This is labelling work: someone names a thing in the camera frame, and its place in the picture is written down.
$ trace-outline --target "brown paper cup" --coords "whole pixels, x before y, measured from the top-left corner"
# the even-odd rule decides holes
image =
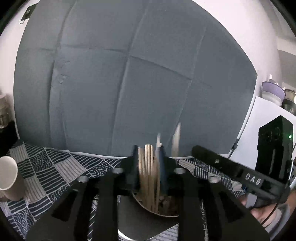
[[[24,179],[18,171],[16,161],[10,156],[0,157],[0,202],[7,199],[18,201],[24,195]]]

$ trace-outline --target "purple lid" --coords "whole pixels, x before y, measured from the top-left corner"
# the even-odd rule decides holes
[[[268,81],[262,82],[262,91],[276,95],[281,101],[283,101],[286,96],[285,91],[280,86]]]

